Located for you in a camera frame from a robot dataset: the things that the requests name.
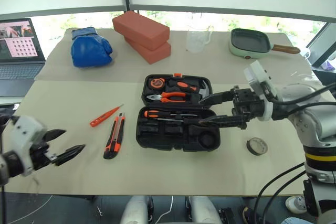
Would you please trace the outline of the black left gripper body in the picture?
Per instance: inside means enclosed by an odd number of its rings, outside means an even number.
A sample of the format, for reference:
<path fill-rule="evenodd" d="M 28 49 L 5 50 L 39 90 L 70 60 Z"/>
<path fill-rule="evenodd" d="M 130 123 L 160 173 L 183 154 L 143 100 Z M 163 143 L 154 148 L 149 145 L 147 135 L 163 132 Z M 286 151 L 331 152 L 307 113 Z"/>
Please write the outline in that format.
<path fill-rule="evenodd" d="M 47 142 L 35 143 L 30 147 L 30 158 L 33 164 L 33 169 L 41 169 L 54 163 L 57 159 L 56 154 L 49 152 L 49 144 Z"/>

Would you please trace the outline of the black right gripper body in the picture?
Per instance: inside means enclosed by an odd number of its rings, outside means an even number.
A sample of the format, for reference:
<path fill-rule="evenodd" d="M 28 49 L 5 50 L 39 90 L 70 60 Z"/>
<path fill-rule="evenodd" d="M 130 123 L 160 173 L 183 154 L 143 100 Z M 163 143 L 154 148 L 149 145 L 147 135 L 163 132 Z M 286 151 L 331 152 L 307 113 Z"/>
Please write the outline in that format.
<path fill-rule="evenodd" d="M 231 89 L 233 93 L 233 116 L 238 116 L 240 122 L 238 128 L 246 129 L 247 122 L 251 119 L 261 117 L 264 114 L 264 101 L 250 88 L 240 89 L 234 86 Z"/>

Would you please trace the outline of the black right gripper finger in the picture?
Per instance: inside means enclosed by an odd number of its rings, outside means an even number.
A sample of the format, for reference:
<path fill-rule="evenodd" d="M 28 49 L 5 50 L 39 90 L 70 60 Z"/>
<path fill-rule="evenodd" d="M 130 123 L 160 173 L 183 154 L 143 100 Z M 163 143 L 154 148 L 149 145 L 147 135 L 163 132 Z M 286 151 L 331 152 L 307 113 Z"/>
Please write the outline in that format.
<path fill-rule="evenodd" d="M 232 101 L 234 99 L 234 91 L 229 90 L 225 92 L 214 93 L 206 96 L 199 101 L 203 105 L 217 105 L 224 102 Z"/>
<path fill-rule="evenodd" d="M 241 115 L 210 116 L 208 118 L 199 120 L 198 123 L 203 126 L 217 127 L 217 128 L 225 128 L 225 127 L 246 128 L 246 122 L 244 121 L 244 118 Z"/>

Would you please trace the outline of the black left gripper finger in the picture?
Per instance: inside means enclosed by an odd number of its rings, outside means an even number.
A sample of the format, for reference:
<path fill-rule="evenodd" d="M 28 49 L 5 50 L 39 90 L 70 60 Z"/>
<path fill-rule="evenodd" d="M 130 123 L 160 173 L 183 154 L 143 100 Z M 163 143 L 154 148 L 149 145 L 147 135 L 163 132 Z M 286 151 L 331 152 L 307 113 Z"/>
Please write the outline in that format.
<path fill-rule="evenodd" d="M 66 130 L 62 130 L 62 129 L 49 130 L 44 134 L 43 141 L 44 142 L 52 141 L 52 140 L 58 138 L 59 136 L 63 135 L 66 132 L 67 132 Z"/>
<path fill-rule="evenodd" d="M 85 148 L 85 145 L 76 145 L 69 149 L 67 149 L 64 153 L 57 156 L 57 158 L 54 160 L 54 165 L 60 166 L 71 159 L 75 158 L 83 149 Z"/>

